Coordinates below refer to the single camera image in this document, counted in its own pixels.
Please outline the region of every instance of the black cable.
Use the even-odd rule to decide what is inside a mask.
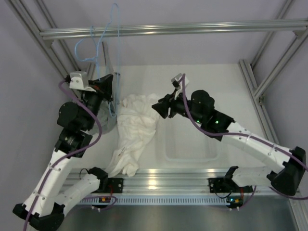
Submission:
[[[221,197],[221,196],[218,196],[218,195],[217,195],[217,192],[216,192],[215,187],[213,187],[213,191],[214,191],[215,195],[216,195],[217,197],[219,197],[220,199],[226,199],[228,196],[230,196],[230,195],[232,194],[232,190],[231,190],[231,191],[229,192],[228,195],[226,195],[226,196],[224,196],[224,197]]]
[[[89,171],[86,169],[86,168],[82,168],[81,170],[80,170],[80,172],[79,172],[79,179],[81,179],[81,172],[82,172],[82,170],[86,170],[87,171],[87,173],[89,173]]]

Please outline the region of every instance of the aluminum frame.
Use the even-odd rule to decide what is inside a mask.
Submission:
[[[262,32],[305,30],[307,19],[256,20],[242,22],[189,23],[166,25],[121,26],[120,36],[204,34],[225,32]],[[92,30],[94,37],[101,36],[104,27]],[[40,32],[44,40],[90,38],[90,28],[45,29]],[[117,27],[106,30],[105,37],[116,37]]]
[[[209,190],[208,178],[224,177],[228,168],[176,168],[138,169],[134,177],[117,175],[124,179],[122,195],[125,196],[213,196]],[[61,191],[79,181],[80,169],[73,169]],[[268,187],[257,187],[256,195],[277,196]]]
[[[51,28],[57,28],[56,23],[54,22],[48,8],[46,7],[45,3],[43,0],[34,0],[35,4],[38,6],[39,10],[41,11],[42,15],[45,17],[47,23],[49,24],[49,26]],[[74,67],[74,69],[80,70],[80,67],[78,66],[78,63],[76,62],[76,60],[74,59],[71,51],[69,50],[66,42],[64,40],[59,40],[60,43],[60,47],[63,50],[64,54],[66,55],[66,57],[68,58],[68,60],[70,61],[71,65]]]
[[[44,53],[46,58],[50,61],[51,65],[59,73],[61,78],[65,78],[69,74],[66,67],[63,65],[61,59],[57,52],[51,47],[41,37],[38,24],[36,23],[34,17],[31,15],[29,9],[24,4],[22,0],[5,0],[9,5],[11,10],[14,12],[15,16],[19,19],[21,24],[28,31],[32,39]]]
[[[288,14],[289,10],[291,9],[292,5],[294,4],[295,0],[285,0],[283,6],[280,8],[279,13],[276,16],[276,19],[283,19]],[[251,62],[251,68],[254,69],[256,64],[258,63],[260,57],[263,55],[265,49],[269,46],[270,42],[273,40],[275,32],[269,32],[264,40],[258,52],[256,53],[255,57]]]
[[[249,90],[249,95],[253,102],[253,106],[261,124],[261,128],[265,138],[271,142],[279,144],[278,138],[275,134],[273,125],[270,121],[266,108],[264,107],[262,102],[259,102],[254,98],[254,94],[258,86],[249,62],[247,60],[240,60],[239,66],[242,71],[246,86]]]
[[[277,62],[276,66],[272,72],[261,82],[260,86],[256,89],[254,93],[254,98],[259,99],[263,96],[265,91],[270,87],[273,81],[279,76],[280,72],[287,66],[291,58],[298,52],[301,46],[307,41],[308,38],[308,28],[304,31],[301,36],[295,36],[291,44]]]

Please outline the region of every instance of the black mounting bracket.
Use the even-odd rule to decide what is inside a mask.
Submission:
[[[123,192],[123,178],[108,178],[107,187],[98,189],[94,193],[122,193]]]
[[[211,193],[240,193],[241,188],[234,181],[223,177],[209,178],[208,185]],[[252,193],[252,186],[242,187],[243,192]]]

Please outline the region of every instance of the white towel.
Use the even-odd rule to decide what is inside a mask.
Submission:
[[[114,177],[120,171],[130,177],[135,175],[139,157],[156,132],[159,114],[152,105],[158,99],[155,94],[130,95],[122,101],[117,115],[118,149],[105,170],[108,177]]]

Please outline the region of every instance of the gray wall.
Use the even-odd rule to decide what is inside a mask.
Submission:
[[[307,18],[308,1],[297,0],[288,18]],[[260,83],[273,69],[277,59],[294,37],[291,32],[278,33],[256,66]],[[308,42],[293,57],[277,80],[266,92],[266,108],[282,145],[300,146],[308,151]],[[302,181],[303,194],[308,195],[307,178]]]
[[[1,230],[21,230],[12,209],[36,186],[61,128],[58,74],[4,1],[0,3]]]

